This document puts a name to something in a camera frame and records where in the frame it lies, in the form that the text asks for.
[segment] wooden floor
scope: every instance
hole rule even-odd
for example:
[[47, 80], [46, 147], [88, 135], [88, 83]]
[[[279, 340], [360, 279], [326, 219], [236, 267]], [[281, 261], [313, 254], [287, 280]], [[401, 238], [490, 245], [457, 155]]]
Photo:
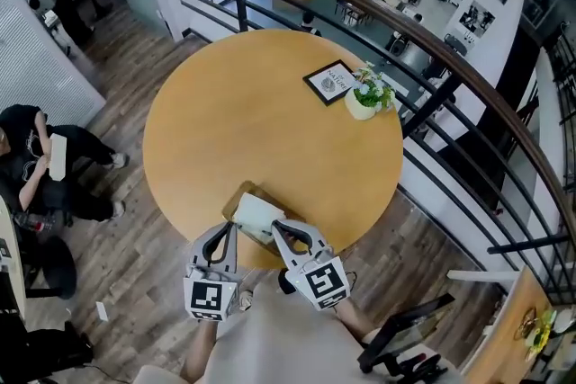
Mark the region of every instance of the wooden floor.
[[[172, 70], [204, 43], [189, 38], [175, 46], [136, 21], [121, 0], [97, 24], [85, 50], [107, 104], [90, 130], [127, 152], [127, 168], [91, 166], [82, 182], [95, 193], [123, 199], [121, 219], [99, 224], [77, 220], [62, 232], [78, 269], [73, 299], [29, 299], [29, 329], [61, 328], [72, 318], [95, 346], [95, 364], [132, 380], [147, 363], [178, 370], [194, 332], [184, 310], [182, 277], [190, 244], [162, 216], [142, 168], [142, 133], [150, 104]], [[450, 269], [473, 269], [468, 258], [399, 192], [376, 225], [343, 256], [357, 273], [353, 298], [379, 325], [391, 313], [450, 292], [456, 302], [428, 343], [460, 364], [480, 338], [500, 300], [494, 286], [449, 281]], [[248, 272], [253, 286], [263, 274]], [[106, 306], [101, 321], [95, 302]], [[105, 383], [99, 371], [63, 371], [60, 383]]]

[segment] framed sign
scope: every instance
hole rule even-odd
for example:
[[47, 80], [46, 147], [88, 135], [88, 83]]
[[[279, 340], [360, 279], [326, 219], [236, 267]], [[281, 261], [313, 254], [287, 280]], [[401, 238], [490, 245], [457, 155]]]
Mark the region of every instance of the framed sign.
[[327, 106], [343, 97], [355, 79], [341, 59], [304, 77], [304, 82]]

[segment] white flower pot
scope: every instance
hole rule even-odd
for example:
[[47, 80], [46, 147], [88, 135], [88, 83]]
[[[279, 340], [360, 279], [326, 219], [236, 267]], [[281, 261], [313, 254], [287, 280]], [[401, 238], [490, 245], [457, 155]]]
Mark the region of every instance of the white flower pot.
[[354, 94], [354, 88], [350, 88], [344, 97], [346, 107], [357, 121], [367, 121], [376, 114], [374, 107], [366, 107], [360, 104]]

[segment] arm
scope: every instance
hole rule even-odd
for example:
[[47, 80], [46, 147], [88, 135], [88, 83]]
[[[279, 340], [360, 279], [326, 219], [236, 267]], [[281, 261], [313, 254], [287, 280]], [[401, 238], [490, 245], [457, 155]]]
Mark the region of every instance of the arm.
[[340, 321], [358, 343], [375, 329], [374, 324], [350, 298], [338, 302], [334, 309]]
[[190, 345], [180, 377], [190, 384], [197, 382], [206, 371], [206, 365], [216, 344], [217, 322], [200, 322]]
[[34, 125], [38, 131], [38, 137], [40, 138], [40, 144], [42, 145], [42, 152], [46, 156], [50, 157], [50, 154], [52, 153], [52, 141], [48, 138], [48, 133], [46, 131], [46, 116], [44, 115], [44, 112], [36, 112]]
[[28, 183], [24, 185], [18, 194], [18, 199], [20, 201], [20, 205], [22, 206], [22, 211], [26, 211], [28, 207], [30, 207], [32, 199], [34, 198], [34, 194], [38, 189], [38, 184], [40, 184], [40, 180], [46, 173], [47, 168], [48, 158], [46, 158], [46, 156], [40, 157], [36, 163], [36, 167], [34, 168], [34, 173], [32, 173]]

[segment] round wooden table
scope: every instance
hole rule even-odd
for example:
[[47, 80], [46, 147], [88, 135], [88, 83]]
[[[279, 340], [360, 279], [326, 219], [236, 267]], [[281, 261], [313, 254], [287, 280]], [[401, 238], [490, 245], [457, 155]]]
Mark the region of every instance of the round wooden table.
[[[400, 121], [396, 111], [356, 121], [343, 100], [325, 106], [302, 78], [338, 59], [363, 65], [311, 34], [251, 31], [208, 45], [167, 79], [148, 115], [144, 169], [158, 207], [188, 240], [223, 221], [246, 180], [337, 252], [382, 215], [401, 173]], [[238, 264], [284, 266], [244, 235]]]

